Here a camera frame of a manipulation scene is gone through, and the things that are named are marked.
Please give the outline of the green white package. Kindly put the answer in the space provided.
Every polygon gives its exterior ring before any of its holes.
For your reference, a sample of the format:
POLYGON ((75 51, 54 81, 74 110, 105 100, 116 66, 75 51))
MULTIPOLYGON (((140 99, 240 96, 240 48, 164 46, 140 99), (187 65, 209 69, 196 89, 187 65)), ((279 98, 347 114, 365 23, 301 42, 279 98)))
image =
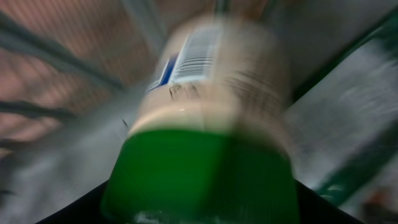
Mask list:
POLYGON ((397 190, 397 14, 350 44, 295 92, 285 114, 296 178, 352 215, 397 190))

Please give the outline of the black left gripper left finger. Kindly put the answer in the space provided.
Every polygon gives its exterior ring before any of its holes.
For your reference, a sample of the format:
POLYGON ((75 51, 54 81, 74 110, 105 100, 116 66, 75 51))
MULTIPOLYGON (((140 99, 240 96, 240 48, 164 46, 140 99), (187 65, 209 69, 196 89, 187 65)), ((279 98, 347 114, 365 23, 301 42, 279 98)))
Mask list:
POLYGON ((108 224, 109 220, 101 213, 101 199, 107 183, 103 182, 37 224, 108 224))

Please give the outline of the green cap bottle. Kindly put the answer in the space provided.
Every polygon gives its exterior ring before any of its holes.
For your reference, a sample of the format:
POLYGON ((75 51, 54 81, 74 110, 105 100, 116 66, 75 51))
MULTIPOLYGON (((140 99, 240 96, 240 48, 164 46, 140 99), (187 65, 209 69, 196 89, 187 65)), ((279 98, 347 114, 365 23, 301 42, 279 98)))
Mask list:
POLYGON ((160 56, 101 201, 117 223, 299 223, 279 42, 200 17, 160 56))

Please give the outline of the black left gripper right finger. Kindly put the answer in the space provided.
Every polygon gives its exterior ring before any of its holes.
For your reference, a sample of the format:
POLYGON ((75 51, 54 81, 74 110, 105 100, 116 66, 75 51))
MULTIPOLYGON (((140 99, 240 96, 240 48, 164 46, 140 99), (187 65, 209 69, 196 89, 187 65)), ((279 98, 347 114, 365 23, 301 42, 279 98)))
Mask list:
POLYGON ((295 181, 301 224, 363 224, 295 181))

